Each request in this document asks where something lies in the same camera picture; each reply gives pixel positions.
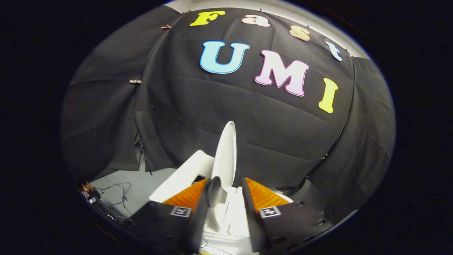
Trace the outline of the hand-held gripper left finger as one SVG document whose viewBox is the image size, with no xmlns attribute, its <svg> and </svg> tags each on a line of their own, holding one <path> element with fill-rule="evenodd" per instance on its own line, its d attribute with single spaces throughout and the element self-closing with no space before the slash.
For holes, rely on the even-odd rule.
<svg viewBox="0 0 453 255">
<path fill-rule="evenodd" d="M 158 254 L 197 254 L 208 212 L 204 178 L 165 202 L 149 201 L 127 222 L 127 231 Z"/>
</svg>

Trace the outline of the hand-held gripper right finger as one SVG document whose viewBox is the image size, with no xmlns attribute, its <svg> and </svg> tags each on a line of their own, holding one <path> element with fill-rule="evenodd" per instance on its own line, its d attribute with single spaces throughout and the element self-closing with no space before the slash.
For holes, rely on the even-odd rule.
<svg viewBox="0 0 453 255">
<path fill-rule="evenodd" d="M 250 178 L 242 179 L 242 190 L 254 252 L 293 253 L 334 225 L 309 203 L 290 202 Z"/>
</svg>

